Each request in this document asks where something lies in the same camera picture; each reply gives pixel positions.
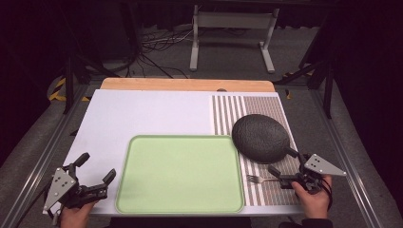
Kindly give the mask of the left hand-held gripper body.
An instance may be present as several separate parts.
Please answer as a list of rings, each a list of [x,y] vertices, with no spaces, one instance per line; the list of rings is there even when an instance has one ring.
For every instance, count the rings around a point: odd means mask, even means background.
[[[79,183],[76,168],[77,165],[71,163],[56,169],[45,200],[45,211],[49,211],[57,202],[67,208],[81,208],[85,204],[107,198],[108,176],[100,184],[85,186]]]

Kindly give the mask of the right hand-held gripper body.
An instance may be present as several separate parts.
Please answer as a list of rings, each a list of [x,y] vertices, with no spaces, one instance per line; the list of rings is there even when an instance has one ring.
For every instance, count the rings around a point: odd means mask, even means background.
[[[346,177],[347,172],[336,167],[318,154],[299,154],[299,168],[295,175],[278,177],[281,189],[292,189],[292,182],[298,182],[309,194],[314,195],[324,188],[325,175]]]

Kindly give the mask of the silver metal fork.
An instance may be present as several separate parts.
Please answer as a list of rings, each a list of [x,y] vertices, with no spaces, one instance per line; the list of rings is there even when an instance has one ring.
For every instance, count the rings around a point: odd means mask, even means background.
[[[246,178],[247,178],[248,181],[251,181],[253,183],[263,183],[263,182],[268,182],[268,181],[279,181],[279,179],[263,178],[263,177],[254,176],[254,175],[247,175]]]

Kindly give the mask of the dark textured oval plate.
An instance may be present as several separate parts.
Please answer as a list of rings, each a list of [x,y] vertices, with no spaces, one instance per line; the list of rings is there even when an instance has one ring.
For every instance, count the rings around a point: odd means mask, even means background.
[[[273,118],[260,114],[238,119],[232,128],[233,143],[248,159],[259,163],[275,163],[286,155],[290,138],[285,128]]]

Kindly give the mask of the person's right hand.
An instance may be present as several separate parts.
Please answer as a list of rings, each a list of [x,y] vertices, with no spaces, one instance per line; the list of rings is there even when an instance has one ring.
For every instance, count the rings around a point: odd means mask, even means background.
[[[328,206],[330,204],[330,198],[325,190],[321,190],[320,192],[311,195],[296,181],[292,182],[292,187],[300,199],[306,218],[328,218]]]

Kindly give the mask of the person's left hand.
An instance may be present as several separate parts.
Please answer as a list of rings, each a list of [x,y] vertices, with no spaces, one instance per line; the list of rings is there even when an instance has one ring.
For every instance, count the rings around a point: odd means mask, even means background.
[[[86,228],[89,214],[95,205],[96,201],[87,203],[81,208],[64,208],[60,228]]]

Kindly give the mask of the striped grey placemat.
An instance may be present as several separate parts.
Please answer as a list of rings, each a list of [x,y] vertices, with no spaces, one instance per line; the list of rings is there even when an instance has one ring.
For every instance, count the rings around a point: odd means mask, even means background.
[[[214,135],[230,135],[234,123],[249,114],[261,114],[280,123],[289,135],[290,146],[297,149],[280,98],[274,96],[211,96],[212,127]],[[245,206],[298,205],[297,197],[291,189],[281,189],[278,181],[253,183],[246,176],[273,179],[266,164],[260,164],[239,154],[240,172],[244,190]]]

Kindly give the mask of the light green tray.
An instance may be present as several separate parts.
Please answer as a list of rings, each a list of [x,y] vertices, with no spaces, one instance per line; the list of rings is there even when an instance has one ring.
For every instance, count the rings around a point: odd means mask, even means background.
[[[126,215],[233,214],[244,205],[228,136],[142,135],[128,147],[116,198]]]

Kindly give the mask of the yellow black hazard tape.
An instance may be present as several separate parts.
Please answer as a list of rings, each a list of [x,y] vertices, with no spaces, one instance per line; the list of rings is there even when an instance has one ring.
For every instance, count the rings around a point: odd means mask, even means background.
[[[48,99],[50,101],[61,101],[65,102],[67,100],[67,97],[65,95],[61,94],[62,87],[66,84],[66,78],[61,77],[56,84],[55,88],[53,88],[52,92],[50,93]]]

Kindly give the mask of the white table cover sheet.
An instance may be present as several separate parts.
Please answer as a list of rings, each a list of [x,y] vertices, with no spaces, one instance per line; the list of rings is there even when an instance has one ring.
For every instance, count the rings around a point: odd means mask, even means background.
[[[77,170],[81,184],[95,185],[112,168],[116,177],[108,187],[107,198],[101,200],[94,214],[104,216],[136,217],[190,217],[190,216],[261,216],[298,214],[298,205],[245,206],[233,214],[180,215],[126,215],[116,209],[126,153],[136,136],[214,135],[212,127],[211,96],[274,96],[275,92],[197,92],[197,91],[141,91],[98,89],[86,110],[77,136],[66,157],[74,162],[83,153],[89,160]]]

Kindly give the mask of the black stand legs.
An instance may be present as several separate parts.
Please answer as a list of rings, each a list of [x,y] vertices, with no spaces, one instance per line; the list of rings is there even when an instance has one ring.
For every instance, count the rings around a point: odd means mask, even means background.
[[[74,105],[74,79],[80,84],[88,84],[90,77],[87,73],[86,66],[90,66],[99,71],[102,75],[108,77],[117,77],[117,74],[104,68],[100,64],[96,64],[94,61],[85,57],[82,54],[69,54],[65,64],[65,77],[66,77],[66,104],[64,113],[72,109]]]
[[[334,81],[334,70],[332,62],[320,61],[308,66],[304,66],[302,69],[294,73],[286,73],[280,80],[274,81],[274,85],[287,85],[293,82],[295,79],[307,75],[310,72],[312,72],[312,76],[306,83],[309,89],[319,89],[319,86],[322,83],[325,83],[322,108],[325,112],[326,117],[328,119],[331,119],[331,100]]]

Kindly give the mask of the white metal stand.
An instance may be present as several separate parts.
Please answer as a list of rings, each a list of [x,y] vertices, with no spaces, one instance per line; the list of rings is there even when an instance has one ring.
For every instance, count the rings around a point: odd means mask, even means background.
[[[264,41],[259,42],[259,49],[268,73],[274,73],[275,67],[269,53],[269,44],[278,20],[279,9],[269,13],[246,12],[207,12],[200,11],[196,5],[193,10],[193,41],[189,69],[198,69],[199,28],[209,29],[265,29]]]

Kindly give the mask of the aluminium frame rail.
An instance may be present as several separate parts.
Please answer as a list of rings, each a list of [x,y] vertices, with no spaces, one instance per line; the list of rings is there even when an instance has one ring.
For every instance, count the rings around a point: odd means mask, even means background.
[[[336,148],[336,156],[340,163],[340,166],[347,172],[347,182],[353,192],[358,207],[363,215],[364,220],[369,228],[384,228],[381,220],[376,214],[373,204],[366,188],[360,178],[357,170],[351,159],[348,157],[344,144],[336,130],[334,122],[328,118],[322,107],[322,99],[320,93],[316,90],[310,91],[311,97],[314,101],[316,108],[318,109],[320,119],[324,122],[324,125],[332,138],[334,147]]]
[[[82,99],[94,85],[75,87],[74,104],[52,101],[0,167],[0,228],[51,228],[42,190],[64,163],[88,106]]]

